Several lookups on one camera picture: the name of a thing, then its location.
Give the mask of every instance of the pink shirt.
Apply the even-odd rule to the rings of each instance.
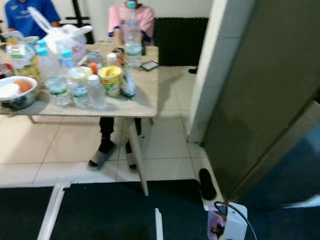
[[[123,33],[123,24],[125,22],[129,8],[125,3],[114,4],[109,9],[109,36],[114,36],[115,29],[121,29]],[[155,12],[150,7],[141,5],[135,9],[138,18],[139,27],[143,33],[143,39],[150,43],[154,35]]]

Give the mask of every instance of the cable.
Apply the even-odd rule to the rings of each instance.
[[[221,202],[221,201],[216,201],[216,202],[214,202],[214,207],[215,207],[216,209],[218,209],[218,210],[219,210],[218,204],[220,204],[220,205],[225,205],[225,206],[227,206],[227,207],[235,210],[235,211],[245,220],[245,222],[249,225],[249,227],[250,227],[250,229],[251,229],[251,232],[252,232],[252,235],[253,235],[253,238],[254,238],[255,240],[258,240],[254,228],[251,226],[249,220],[245,217],[245,215],[242,214],[242,212],[240,212],[238,209],[236,209],[234,206],[232,206],[232,205],[230,205],[230,204],[228,204],[228,203]]]

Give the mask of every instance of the instant noodle cup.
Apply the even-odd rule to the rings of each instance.
[[[100,69],[99,77],[105,88],[105,93],[110,97],[120,95],[122,69],[118,66],[106,66]]]

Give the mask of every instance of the wooden table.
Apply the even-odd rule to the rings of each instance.
[[[91,52],[100,52],[106,58],[107,53],[115,47],[109,44],[87,45]],[[5,61],[8,56],[0,51],[1,58]],[[158,62],[159,51],[156,46],[147,46],[143,62]],[[129,141],[134,154],[139,172],[143,192],[148,196],[147,180],[144,174],[142,151],[139,144],[134,118],[153,118],[158,112],[158,68],[146,72],[137,69],[131,71],[136,87],[136,95],[132,99],[120,96],[117,98],[106,97],[106,107],[103,110],[81,109],[74,104],[65,107],[53,103],[49,93],[41,90],[38,100],[31,106],[22,110],[11,110],[0,106],[0,115],[27,115],[27,116],[72,116],[72,117],[121,117],[127,127]]]

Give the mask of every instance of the blue shirt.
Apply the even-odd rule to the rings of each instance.
[[[37,9],[50,23],[60,20],[51,0],[9,0],[4,7],[8,28],[18,30],[25,37],[38,36],[42,39],[47,33],[34,21],[28,7]]]

